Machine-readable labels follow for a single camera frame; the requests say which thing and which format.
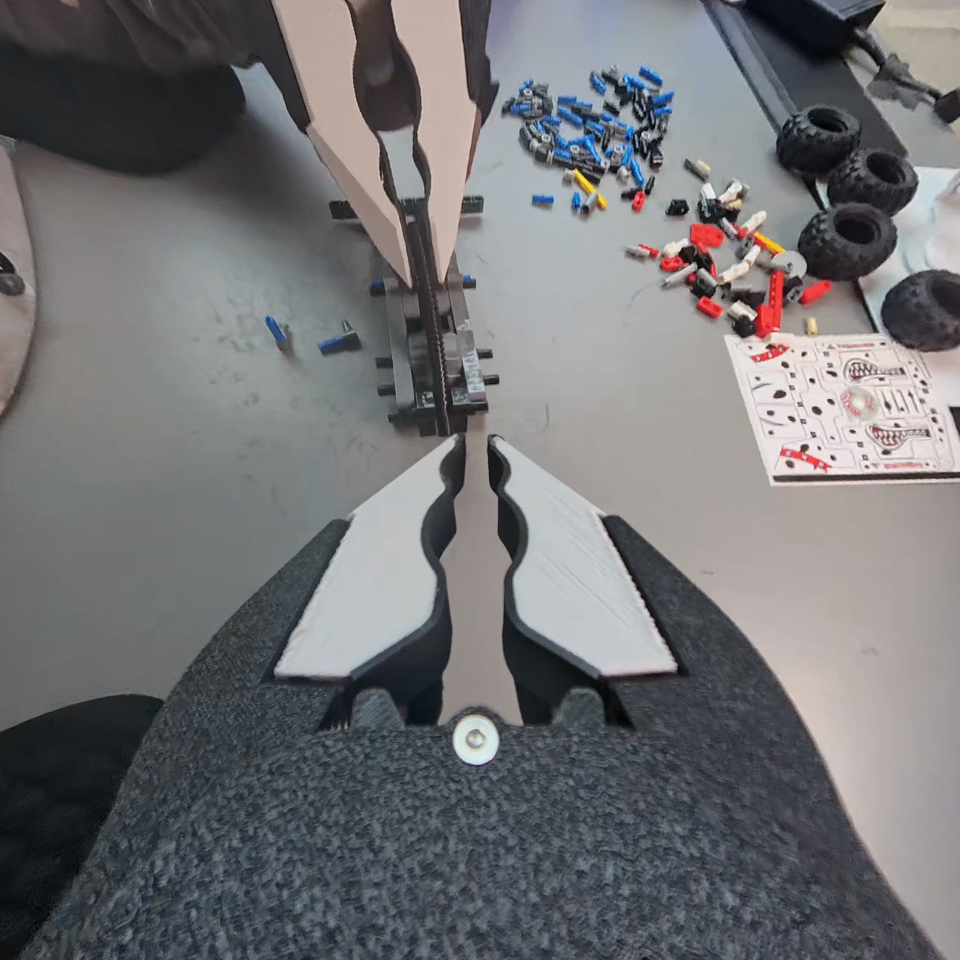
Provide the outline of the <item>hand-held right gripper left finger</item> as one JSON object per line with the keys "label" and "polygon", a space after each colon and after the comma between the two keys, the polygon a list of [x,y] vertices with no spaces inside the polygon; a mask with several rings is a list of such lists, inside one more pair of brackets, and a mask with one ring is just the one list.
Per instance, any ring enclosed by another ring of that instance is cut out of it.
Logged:
{"label": "hand-held right gripper left finger", "polygon": [[440,564],[456,532],[466,439],[452,436],[347,518],[273,677],[282,681],[432,684],[450,660]]}

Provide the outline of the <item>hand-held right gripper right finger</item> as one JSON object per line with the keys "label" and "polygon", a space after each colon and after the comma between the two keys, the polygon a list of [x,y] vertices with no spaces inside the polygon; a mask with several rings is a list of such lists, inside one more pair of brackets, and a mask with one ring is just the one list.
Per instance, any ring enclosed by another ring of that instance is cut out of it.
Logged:
{"label": "hand-held right gripper right finger", "polygon": [[502,436],[488,436],[486,451],[497,534],[510,557],[508,632],[594,681],[678,674],[606,512]]}

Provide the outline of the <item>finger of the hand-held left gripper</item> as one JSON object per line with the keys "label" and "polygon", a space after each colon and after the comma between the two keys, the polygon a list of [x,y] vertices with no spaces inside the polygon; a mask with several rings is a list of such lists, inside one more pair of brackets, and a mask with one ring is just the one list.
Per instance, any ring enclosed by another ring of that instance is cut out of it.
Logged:
{"label": "finger of the hand-held left gripper", "polygon": [[412,66],[418,107],[416,156],[426,186],[437,271],[450,268],[474,142],[476,106],[467,84],[457,1],[392,1],[394,29]]}
{"label": "finger of the hand-held left gripper", "polygon": [[389,155],[357,99],[352,9],[348,2],[333,1],[271,5],[309,115],[308,137],[373,245],[413,289],[406,215]]}

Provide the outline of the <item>pile of blue black pins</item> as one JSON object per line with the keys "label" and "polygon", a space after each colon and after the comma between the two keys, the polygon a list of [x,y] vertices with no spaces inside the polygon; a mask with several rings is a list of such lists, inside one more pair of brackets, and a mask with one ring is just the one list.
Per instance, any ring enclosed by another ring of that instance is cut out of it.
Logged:
{"label": "pile of blue black pins", "polygon": [[675,93],[648,66],[633,73],[617,65],[593,70],[588,83],[584,99],[527,78],[503,100],[500,114],[519,123],[518,142],[535,164],[561,172],[562,185],[572,191],[572,213],[606,210],[606,181],[641,212],[665,163]]}

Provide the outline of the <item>grey toy brick chassis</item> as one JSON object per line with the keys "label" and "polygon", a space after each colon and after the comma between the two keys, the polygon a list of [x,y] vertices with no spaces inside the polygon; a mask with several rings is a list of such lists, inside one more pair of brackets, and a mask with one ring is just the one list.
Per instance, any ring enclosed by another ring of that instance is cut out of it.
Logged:
{"label": "grey toy brick chassis", "polygon": [[378,395],[390,401],[388,420],[415,425],[421,436],[465,433],[470,416],[489,410],[488,387],[498,384],[483,372],[489,349],[478,348],[466,293],[475,279],[460,270],[451,255],[444,281],[433,274],[433,246],[428,237],[426,201],[401,201],[405,238],[411,246],[412,286],[394,272],[370,284],[372,297],[386,304],[390,353],[376,359],[391,380]]}

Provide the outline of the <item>pile of red white bricks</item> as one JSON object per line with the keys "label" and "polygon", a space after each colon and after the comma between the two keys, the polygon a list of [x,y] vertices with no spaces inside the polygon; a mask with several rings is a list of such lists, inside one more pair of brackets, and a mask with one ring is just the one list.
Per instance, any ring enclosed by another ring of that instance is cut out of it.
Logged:
{"label": "pile of red white bricks", "polygon": [[626,245],[624,258],[654,266],[662,290],[688,292],[699,314],[725,320],[734,336],[758,342],[762,354],[785,354],[798,339],[784,328],[787,308],[816,306],[834,281],[814,277],[797,249],[763,232],[765,210],[742,218],[750,192],[742,179],[716,188],[712,167],[702,159],[685,158],[682,166],[697,180],[697,196],[669,199],[664,216],[684,222],[685,233],[658,244]]}

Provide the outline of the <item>person's left forearm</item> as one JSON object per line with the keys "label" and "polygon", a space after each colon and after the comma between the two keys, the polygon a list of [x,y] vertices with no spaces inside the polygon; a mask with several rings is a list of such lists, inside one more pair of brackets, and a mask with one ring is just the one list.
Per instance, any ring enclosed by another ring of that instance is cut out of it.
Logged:
{"label": "person's left forearm", "polygon": [[3,1],[1,34],[43,58],[162,74],[286,57],[273,5],[262,1]]}

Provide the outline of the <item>grey desk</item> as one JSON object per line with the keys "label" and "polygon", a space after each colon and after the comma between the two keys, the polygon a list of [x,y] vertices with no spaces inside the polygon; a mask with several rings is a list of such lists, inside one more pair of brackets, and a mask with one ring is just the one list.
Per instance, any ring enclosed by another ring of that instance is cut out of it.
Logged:
{"label": "grey desk", "polygon": [[[793,699],[850,819],[958,958],[958,485],[772,486],[725,328],[623,248],[682,236],[683,160],[750,188],[774,239],[810,194],[699,2],[498,4],[501,94],[589,96],[592,69],[675,91],[666,163],[633,213],[585,220],[495,108],[458,242],[499,385],[470,420],[443,716],[520,719],[501,646],[509,558],[486,438],[630,523],[739,626]],[[366,238],[262,67],[204,162],[162,178],[16,149],[38,322],[2,423],[2,727],[114,693],[168,695],[229,616],[329,521],[436,445],[388,423]],[[278,350],[265,317],[291,331]],[[357,330],[362,348],[318,343]]]}

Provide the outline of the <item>black desk strip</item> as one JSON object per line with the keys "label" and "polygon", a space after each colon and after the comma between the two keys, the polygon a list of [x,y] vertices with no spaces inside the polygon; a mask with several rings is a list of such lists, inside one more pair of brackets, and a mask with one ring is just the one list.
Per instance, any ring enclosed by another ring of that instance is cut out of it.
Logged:
{"label": "black desk strip", "polygon": [[742,4],[701,5],[775,132],[789,116],[825,102],[817,63],[794,41]]}

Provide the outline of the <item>white sticker sheet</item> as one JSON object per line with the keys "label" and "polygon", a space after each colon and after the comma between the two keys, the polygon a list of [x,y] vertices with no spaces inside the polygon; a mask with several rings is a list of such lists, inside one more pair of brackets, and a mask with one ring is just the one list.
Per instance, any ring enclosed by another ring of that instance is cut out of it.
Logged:
{"label": "white sticker sheet", "polygon": [[958,483],[954,414],[917,352],[882,334],[725,341],[772,486]]}

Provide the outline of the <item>black power adapter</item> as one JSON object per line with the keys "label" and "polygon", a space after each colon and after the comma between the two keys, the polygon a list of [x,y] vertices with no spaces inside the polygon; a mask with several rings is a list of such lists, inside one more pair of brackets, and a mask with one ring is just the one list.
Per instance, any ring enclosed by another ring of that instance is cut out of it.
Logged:
{"label": "black power adapter", "polygon": [[832,55],[863,42],[885,1],[747,1],[746,9],[809,53]]}

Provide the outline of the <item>black toy tyre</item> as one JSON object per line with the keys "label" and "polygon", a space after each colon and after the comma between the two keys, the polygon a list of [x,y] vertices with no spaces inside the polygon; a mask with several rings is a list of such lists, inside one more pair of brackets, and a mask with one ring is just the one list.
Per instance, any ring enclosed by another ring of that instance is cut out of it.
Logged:
{"label": "black toy tyre", "polygon": [[891,217],[863,202],[845,202],[814,215],[798,235],[797,253],[811,277],[853,282],[892,257],[898,230]]}
{"label": "black toy tyre", "polygon": [[861,149],[828,176],[826,198],[833,207],[858,203],[894,217],[912,202],[918,188],[919,176],[908,160],[888,150]]}
{"label": "black toy tyre", "polygon": [[959,347],[959,275],[924,270],[897,282],[884,297],[880,318],[895,342],[922,353]]}
{"label": "black toy tyre", "polygon": [[783,122],[775,139],[775,156],[789,171],[821,176],[858,149],[861,133],[861,121],[846,109],[831,103],[810,105]]}

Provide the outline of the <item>white and wooden book stand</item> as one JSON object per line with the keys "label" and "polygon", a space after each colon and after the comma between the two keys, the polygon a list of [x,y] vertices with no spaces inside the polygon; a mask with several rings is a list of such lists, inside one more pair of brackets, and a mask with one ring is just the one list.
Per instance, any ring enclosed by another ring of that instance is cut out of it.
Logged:
{"label": "white and wooden book stand", "polygon": [[899,255],[908,275],[928,270],[959,274],[959,171],[916,167],[918,189],[896,218]]}

